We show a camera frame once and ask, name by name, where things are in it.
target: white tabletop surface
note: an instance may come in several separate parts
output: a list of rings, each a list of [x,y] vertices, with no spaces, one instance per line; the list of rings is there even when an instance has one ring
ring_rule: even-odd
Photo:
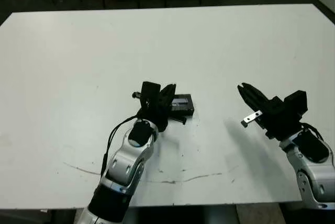
[[[132,206],[301,200],[278,142],[241,126],[237,85],[306,91],[303,121],[335,150],[334,42],[313,5],[14,13],[0,27],[0,208],[85,207],[142,81],[175,82],[195,113],[160,135]]]

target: metal bracket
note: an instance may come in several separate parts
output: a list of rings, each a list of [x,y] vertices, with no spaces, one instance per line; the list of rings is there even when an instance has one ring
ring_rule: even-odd
[[[258,110],[255,113],[250,114],[249,116],[246,116],[245,118],[243,118],[243,120],[241,121],[241,124],[246,128],[249,123],[253,122],[254,120],[256,120],[258,117],[262,115],[263,113],[260,110]]]
[[[334,202],[317,202],[314,198],[313,191],[310,187],[310,182],[308,177],[303,172],[297,173],[297,182],[301,194],[301,198],[306,205],[307,208],[311,209],[326,209],[326,210],[334,210],[335,203]]]

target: small black object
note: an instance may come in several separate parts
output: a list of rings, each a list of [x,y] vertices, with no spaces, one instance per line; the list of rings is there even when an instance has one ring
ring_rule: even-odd
[[[143,99],[143,92],[134,92],[133,98]],[[174,95],[169,107],[169,118],[181,122],[183,125],[186,123],[185,116],[192,116],[194,113],[194,106],[190,94]]]
[[[281,141],[301,130],[302,123],[299,121],[307,111],[306,92],[296,91],[282,101],[277,96],[267,99],[250,84],[242,85],[238,85],[238,90],[245,103],[254,111],[263,113],[256,122],[267,130],[267,137]]]
[[[193,116],[194,107],[190,94],[174,95],[171,106],[171,117]]]
[[[163,132],[168,126],[168,117],[176,85],[169,84],[161,91],[160,87],[159,84],[143,82],[140,95],[141,109],[136,116],[153,122],[158,131]]]
[[[299,151],[315,163],[323,162],[328,156],[328,148],[319,141],[309,130],[304,130],[293,140]]]
[[[139,121],[134,124],[129,139],[135,141],[139,147],[144,146],[152,134],[152,128],[147,121]]]

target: wire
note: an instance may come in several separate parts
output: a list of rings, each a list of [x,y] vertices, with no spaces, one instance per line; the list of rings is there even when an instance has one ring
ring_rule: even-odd
[[[319,133],[319,131],[318,131],[315,127],[311,126],[311,125],[308,124],[308,123],[301,123],[301,125],[302,125],[304,128],[310,129],[312,132],[315,133],[315,135],[316,135],[316,137],[317,137],[318,139],[320,139],[320,140],[323,141],[323,137],[321,136],[321,134]]]
[[[101,177],[103,176],[105,170],[106,170],[106,167],[107,167],[107,159],[108,159],[108,151],[109,151],[109,147],[110,147],[110,144],[111,144],[111,141],[113,140],[113,137],[116,133],[116,131],[119,129],[119,127],[121,125],[123,125],[124,123],[126,122],[129,122],[131,120],[133,120],[134,118],[136,118],[137,116],[131,116],[129,118],[127,118],[126,120],[122,121],[121,123],[119,123],[110,133],[109,135],[109,138],[108,138],[108,142],[107,142],[107,149],[106,149],[106,153],[104,154],[104,157],[103,157],[103,163],[101,165],[101,172],[100,172],[100,175]]]

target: black device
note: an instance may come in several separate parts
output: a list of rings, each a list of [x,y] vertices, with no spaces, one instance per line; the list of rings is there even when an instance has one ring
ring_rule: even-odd
[[[143,99],[140,92],[134,92],[133,98]],[[171,102],[169,118],[186,123],[186,116],[193,116],[194,107],[190,94],[175,94]]]

